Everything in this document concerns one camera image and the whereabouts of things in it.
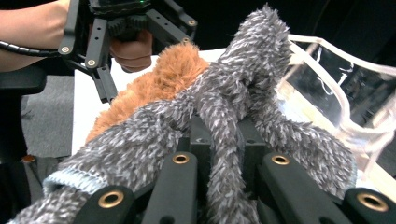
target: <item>black metal bracket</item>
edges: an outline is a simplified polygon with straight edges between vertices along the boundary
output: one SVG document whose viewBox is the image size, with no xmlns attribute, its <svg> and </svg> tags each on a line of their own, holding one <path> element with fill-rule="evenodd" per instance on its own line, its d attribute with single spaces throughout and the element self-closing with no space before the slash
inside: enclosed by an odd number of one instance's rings
<svg viewBox="0 0 396 224">
<path fill-rule="evenodd" d="M 130 41 L 147 29 L 165 47 L 191 42 L 197 24 L 172 0 L 71 0 L 58 52 L 69 67 L 92 77 L 102 103 L 111 103 L 118 91 L 110 74 L 110 37 Z"/>
<path fill-rule="evenodd" d="M 370 189 L 350 189 L 344 200 L 329 195 L 294 158 L 267 147 L 250 119 L 240 121 L 238 128 L 243 142 L 245 191 L 251 200 L 257 200 L 262 224 L 396 223 L 396 204 L 385 195 Z M 177 152 L 164 159 L 155 183 L 136 193 L 123 188 L 127 202 L 110 210 L 98 206 L 100 199 L 120 187 L 98 190 L 75 223 L 196 223 L 200 204 L 205 204 L 211 141 L 209 130 L 194 116 L 190 137 L 181 138 Z"/>
</svg>

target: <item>transparent plastic sheet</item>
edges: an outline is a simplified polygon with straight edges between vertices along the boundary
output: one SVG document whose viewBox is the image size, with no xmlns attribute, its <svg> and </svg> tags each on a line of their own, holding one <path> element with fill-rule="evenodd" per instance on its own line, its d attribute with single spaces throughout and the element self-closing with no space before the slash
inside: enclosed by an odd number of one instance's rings
<svg viewBox="0 0 396 224">
<path fill-rule="evenodd" d="M 364 178 L 396 129 L 396 68 L 360 60 L 322 38 L 289 39 L 293 54 L 277 88 L 280 108 L 340 139 Z"/>
</svg>

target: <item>human hand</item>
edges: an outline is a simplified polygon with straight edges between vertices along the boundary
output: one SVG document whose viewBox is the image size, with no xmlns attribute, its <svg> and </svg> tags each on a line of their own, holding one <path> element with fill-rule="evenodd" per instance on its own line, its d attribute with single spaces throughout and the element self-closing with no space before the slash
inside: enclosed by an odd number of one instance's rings
<svg viewBox="0 0 396 224">
<path fill-rule="evenodd" d="M 111 40 L 110 53 L 122 68 L 130 72 L 138 72 L 151 66 L 152 34 L 142 30 L 136 41 L 121 42 Z"/>
</svg>

